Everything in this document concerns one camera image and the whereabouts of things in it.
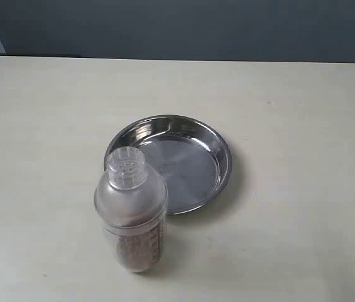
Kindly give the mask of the clear plastic shaker bottle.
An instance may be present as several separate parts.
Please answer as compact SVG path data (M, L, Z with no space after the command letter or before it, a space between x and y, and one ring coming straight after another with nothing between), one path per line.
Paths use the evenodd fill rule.
M120 147L106 158L94 192L94 207L117 261L144 272L159 262L165 241L167 185L135 147Z

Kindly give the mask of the round stainless steel plate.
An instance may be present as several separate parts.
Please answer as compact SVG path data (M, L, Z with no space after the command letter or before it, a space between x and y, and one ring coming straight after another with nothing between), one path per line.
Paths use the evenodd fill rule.
M140 149L167 184L168 215L199 209L226 187L232 155L224 138L202 121L180 115L156 115L123 128L106 154L120 147Z

